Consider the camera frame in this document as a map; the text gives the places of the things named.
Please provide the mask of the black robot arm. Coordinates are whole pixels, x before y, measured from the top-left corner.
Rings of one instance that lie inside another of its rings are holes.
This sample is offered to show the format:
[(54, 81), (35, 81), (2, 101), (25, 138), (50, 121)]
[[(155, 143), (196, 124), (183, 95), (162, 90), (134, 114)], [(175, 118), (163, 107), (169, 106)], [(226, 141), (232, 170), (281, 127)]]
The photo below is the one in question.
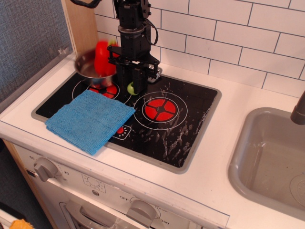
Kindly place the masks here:
[(115, 0), (120, 46), (108, 46), (109, 63), (115, 65), (119, 86), (130, 94), (138, 94), (147, 87), (148, 79), (157, 79), (159, 60), (153, 57), (151, 46), (158, 42), (151, 40), (151, 28), (155, 26), (148, 20), (151, 4), (147, 0)]

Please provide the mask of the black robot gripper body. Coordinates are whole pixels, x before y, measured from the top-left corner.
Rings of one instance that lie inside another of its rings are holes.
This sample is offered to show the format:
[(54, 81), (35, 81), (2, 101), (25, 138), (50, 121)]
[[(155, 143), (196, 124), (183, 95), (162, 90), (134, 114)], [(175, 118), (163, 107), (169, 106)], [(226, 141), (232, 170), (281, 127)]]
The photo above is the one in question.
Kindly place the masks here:
[(155, 42), (151, 40), (151, 30), (119, 30), (121, 46), (110, 45), (108, 62), (119, 68), (127, 67), (131, 70), (139, 69), (147, 77), (157, 79), (160, 77), (158, 68), (159, 60), (150, 54), (151, 46)]

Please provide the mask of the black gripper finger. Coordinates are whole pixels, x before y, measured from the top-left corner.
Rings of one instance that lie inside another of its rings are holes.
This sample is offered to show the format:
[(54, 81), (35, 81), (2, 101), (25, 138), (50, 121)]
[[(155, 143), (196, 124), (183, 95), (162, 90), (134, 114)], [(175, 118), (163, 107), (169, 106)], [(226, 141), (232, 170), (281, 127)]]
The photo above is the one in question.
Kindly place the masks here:
[(127, 87), (131, 83), (131, 72), (128, 66), (116, 63), (116, 72), (121, 90), (127, 92)]
[(132, 82), (134, 93), (138, 94), (144, 90), (147, 86), (147, 76), (146, 73), (140, 69), (132, 70)]

